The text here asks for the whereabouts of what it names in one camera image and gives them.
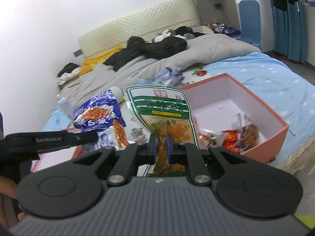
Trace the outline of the pink cardboard box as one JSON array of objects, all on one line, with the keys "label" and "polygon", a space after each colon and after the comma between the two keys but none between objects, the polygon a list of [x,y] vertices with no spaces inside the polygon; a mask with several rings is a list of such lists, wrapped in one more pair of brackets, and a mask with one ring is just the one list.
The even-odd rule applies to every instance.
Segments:
[{"label": "pink cardboard box", "polygon": [[199,128],[222,132],[235,129],[239,117],[257,126],[258,145],[243,155],[268,164],[280,153],[288,124],[263,100],[229,74],[181,87]]}]

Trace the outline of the blue padded chair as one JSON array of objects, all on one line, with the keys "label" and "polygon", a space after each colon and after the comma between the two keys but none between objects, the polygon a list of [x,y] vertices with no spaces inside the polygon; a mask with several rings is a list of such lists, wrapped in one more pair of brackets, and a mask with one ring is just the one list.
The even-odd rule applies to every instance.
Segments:
[{"label": "blue padded chair", "polygon": [[242,0],[239,3],[241,36],[238,40],[260,49],[261,25],[260,6],[256,0]]}]

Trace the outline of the black clothes pile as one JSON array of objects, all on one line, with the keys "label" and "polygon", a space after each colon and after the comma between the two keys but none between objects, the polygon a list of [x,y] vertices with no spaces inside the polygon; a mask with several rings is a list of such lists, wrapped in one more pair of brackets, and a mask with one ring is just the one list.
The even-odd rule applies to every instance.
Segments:
[{"label": "black clothes pile", "polygon": [[168,58],[184,51],[187,48],[188,40],[203,35],[202,32],[194,32],[192,28],[182,26],[177,28],[174,34],[169,34],[162,40],[153,43],[147,43],[141,37],[132,36],[127,41],[126,48],[111,55],[103,64],[113,67],[114,71],[118,71],[139,56],[156,60]]}]

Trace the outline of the grey duvet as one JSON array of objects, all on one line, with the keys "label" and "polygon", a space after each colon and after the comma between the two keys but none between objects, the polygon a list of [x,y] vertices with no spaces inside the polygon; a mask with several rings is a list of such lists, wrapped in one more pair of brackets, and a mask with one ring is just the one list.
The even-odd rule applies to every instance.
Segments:
[{"label": "grey duvet", "polygon": [[113,86],[123,88],[135,85],[140,79],[153,80],[165,67],[175,66],[185,70],[196,63],[209,64],[251,52],[261,50],[223,34],[207,34],[187,41],[186,50],[161,60],[139,56],[117,72],[109,65],[98,64],[93,71],[64,87],[60,95],[69,101],[72,108],[77,109],[88,99]]}]

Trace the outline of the light blue bedsheet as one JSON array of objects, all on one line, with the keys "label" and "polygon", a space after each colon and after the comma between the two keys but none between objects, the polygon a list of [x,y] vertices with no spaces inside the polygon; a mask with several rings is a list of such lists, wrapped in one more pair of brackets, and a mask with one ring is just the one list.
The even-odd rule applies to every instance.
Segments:
[{"label": "light blue bedsheet", "polygon": [[[157,136],[157,164],[145,166],[145,171],[160,173],[169,166],[167,134],[176,142],[193,143],[200,148],[200,128],[181,87],[220,74],[229,74],[242,83],[288,124],[280,153],[269,165],[292,172],[296,158],[305,160],[314,156],[314,86],[282,62],[252,52],[206,65],[193,64],[183,70],[180,83],[173,87],[156,85],[155,79],[140,79],[135,85],[120,87],[125,101],[119,106],[127,125],[125,132],[129,144],[147,141],[151,134]],[[68,117],[51,130],[65,129],[69,124],[81,131]]]}]

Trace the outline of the silver snack packet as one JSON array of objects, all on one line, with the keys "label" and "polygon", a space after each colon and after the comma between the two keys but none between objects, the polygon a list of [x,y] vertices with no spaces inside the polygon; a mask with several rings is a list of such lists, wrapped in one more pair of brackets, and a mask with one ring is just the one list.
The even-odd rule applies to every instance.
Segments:
[{"label": "silver snack packet", "polygon": [[259,130],[256,124],[243,113],[237,113],[232,123],[232,128],[238,131],[236,147],[240,152],[245,152],[259,144]]}]

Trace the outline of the cream padded headboard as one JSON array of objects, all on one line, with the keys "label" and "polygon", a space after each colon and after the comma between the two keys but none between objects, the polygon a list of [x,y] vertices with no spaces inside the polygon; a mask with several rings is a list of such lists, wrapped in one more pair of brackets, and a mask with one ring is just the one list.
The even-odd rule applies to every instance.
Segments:
[{"label": "cream padded headboard", "polygon": [[116,18],[78,38],[85,57],[125,45],[132,36],[151,40],[166,29],[201,25],[195,0],[171,0]]}]

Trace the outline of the blue curtain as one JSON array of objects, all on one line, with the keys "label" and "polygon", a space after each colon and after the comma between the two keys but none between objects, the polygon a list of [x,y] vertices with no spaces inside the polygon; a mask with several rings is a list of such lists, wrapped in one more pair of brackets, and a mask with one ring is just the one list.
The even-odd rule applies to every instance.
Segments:
[{"label": "blue curtain", "polygon": [[274,23],[274,51],[289,60],[305,63],[308,38],[306,13],[302,0],[288,4],[282,11],[272,6]]}]

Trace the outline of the blue white snack bag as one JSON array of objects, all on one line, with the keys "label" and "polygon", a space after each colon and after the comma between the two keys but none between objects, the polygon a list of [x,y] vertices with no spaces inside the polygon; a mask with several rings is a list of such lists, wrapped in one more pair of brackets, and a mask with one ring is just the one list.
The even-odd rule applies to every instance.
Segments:
[{"label": "blue white snack bag", "polygon": [[128,145],[125,127],[127,126],[119,106],[120,100],[112,89],[93,96],[73,113],[73,125],[77,129],[98,135],[97,142],[84,144],[82,152],[88,153],[102,147],[123,150]]}]

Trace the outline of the yellow pillow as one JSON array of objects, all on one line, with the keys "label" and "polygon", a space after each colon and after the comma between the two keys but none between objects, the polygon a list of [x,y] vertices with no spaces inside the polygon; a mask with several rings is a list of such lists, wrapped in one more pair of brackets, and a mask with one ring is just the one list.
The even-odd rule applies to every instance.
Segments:
[{"label": "yellow pillow", "polygon": [[98,64],[105,62],[110,56],[112,56],[116,52],[121,51],[122,49],[123,49],[123,46],[119,45],[111,50],[98,53],[88,59],[85,59],[79,71],[79,76],[82,76],[84,74],[87,74],[93,71]]}]

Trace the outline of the pink box lid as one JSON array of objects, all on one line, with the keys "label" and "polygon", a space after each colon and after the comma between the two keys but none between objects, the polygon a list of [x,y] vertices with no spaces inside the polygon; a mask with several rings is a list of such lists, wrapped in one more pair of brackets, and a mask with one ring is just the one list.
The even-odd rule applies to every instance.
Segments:
[{"label": "pink box lid", "polygon": [[82,146],[70,147],[55,152],[39,155],[40,159],[32,162],[31,172],[37,172],[68,160],[77,158],[82,154]]}]

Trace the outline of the red clear snack packet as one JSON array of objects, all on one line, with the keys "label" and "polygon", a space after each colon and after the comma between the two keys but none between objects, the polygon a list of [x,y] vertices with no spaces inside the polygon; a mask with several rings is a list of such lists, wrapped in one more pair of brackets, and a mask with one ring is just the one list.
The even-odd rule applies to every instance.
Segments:
[{"label": "red clear snack packet", "polygon": [[222,146],[227,133],[214,132],[206,128],[198,130],[200,148],[207,150],[210,146]]}]

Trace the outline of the white spray bottle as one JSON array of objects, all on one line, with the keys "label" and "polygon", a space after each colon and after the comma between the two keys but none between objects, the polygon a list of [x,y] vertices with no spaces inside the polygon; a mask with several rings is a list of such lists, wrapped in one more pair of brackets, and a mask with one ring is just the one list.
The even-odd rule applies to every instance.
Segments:
[{"label": "white spray bottle", "polygon": [[72,120],[73,115],[74,115],[74,108],[71,106],[67,98],[59,94],[56,96],[56,99],[57,99],[57,106],[64,112],[64,114],[70,120]]}]

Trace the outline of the red snack in box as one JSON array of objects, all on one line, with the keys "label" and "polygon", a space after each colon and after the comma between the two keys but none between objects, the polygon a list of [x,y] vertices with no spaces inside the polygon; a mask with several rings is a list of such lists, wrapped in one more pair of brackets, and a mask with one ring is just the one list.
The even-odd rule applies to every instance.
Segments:
[{"label": "red snack in box", "polygon": [[223,144],[221,145],[223,148],[235,152],[240,153],[240,150],[238,147],[236,147],[236,143],[238,142],[238,131],[237,130],[227,130],[222,131],[221,133],[225,134],[225,139],[223,141]]}]

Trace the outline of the crumpled blue white bag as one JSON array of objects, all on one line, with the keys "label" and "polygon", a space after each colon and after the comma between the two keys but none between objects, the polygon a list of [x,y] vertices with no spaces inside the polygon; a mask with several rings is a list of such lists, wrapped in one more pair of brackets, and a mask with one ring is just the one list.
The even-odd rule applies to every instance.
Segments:
[{"label": "crumpled blue white bag", "polygon": [[154,84],[160,86],[175,86],[182,79],[183,73],[179,67],[165,67],[154,80]]}]

